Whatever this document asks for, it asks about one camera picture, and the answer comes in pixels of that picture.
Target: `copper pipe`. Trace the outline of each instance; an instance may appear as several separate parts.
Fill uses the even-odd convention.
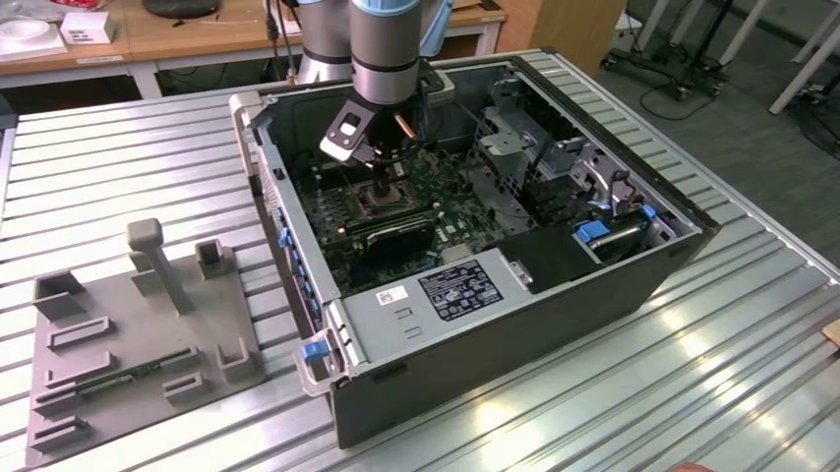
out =
[[[403,130],[403,133],[406,133],[406,136],[409,137],[409,139],[415,141],[418,139],[418,134],[415,133],[415,130],[411,129],[411,126],[409,126],[409,123],[406,122],[403,115],[400,115],[399,113],[394,113],[394,119],[396,120],[396,124]]]

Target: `wheel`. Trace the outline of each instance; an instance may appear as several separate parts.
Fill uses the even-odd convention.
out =
[[[692,94],[692,90],[685,87],[677,87],[677,101],[688,100],[688,96]]]
[[[612,71],[613,69],[616,69],[617,63],[618,62],[612,57],[607,57],[606,59],[601,61],[601,65],[603,66],[603,69],[607,71]]]

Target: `barcode label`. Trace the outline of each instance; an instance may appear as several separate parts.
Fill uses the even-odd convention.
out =
[[[119,62],[121,60],[121,56],[85,57],[83,59],[76,59],[76,64],[101,64],[104,62]]]

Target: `slotted metal surface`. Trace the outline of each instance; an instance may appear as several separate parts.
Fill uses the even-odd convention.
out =
[[[818,332],[839,317],[836,269],[562,58],[523,57],[724,225],[641,309],[339,450],[327,403],[300,391],[288,357],[296,333],[238,167],[231,91],[24,117],[0,221],[0,471],[24,468],[32,278],[129,270],[120,232],[145,215],[164,223],[171,258],[204,238],[236,248],[270,379],[51,469],[840,466],[840,363]]]

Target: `warning label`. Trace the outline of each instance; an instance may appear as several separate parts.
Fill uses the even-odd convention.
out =
[[[478,261],[469,261],[419,279],[441,318],[450,322],[503,300]]]

